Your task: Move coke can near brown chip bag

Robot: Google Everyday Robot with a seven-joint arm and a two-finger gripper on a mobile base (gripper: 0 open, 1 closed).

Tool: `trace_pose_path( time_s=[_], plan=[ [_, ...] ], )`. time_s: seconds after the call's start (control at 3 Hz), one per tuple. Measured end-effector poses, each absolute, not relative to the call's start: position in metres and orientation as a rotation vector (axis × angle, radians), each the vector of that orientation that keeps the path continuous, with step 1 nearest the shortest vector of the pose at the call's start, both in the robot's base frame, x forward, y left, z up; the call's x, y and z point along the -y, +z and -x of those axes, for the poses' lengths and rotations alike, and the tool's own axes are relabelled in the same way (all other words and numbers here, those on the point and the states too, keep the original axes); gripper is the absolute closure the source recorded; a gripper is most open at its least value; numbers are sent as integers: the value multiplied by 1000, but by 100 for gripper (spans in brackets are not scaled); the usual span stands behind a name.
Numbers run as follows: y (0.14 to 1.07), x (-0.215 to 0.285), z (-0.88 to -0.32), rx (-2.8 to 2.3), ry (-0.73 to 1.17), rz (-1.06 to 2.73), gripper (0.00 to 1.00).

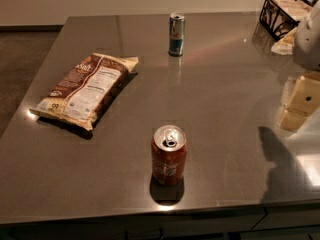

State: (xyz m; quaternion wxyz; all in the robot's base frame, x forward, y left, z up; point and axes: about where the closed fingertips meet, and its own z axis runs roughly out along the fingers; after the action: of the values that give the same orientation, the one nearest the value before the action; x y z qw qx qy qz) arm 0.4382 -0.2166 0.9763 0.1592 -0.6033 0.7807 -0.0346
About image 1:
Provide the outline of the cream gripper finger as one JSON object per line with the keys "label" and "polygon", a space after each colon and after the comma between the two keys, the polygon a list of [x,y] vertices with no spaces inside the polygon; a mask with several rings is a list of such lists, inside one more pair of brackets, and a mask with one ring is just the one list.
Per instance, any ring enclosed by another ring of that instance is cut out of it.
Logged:
{"label": "cream gripper finger", "polygon": [[290,111],[309,116],[319,107],[320,73],[312,71],[296,80],[287,108]]}
{"label": "cream gripper finger", "polygon": [[278,119],[277,126],[281,129],[296,132],[307,121],[307,117],[303,114],[283,110]]}

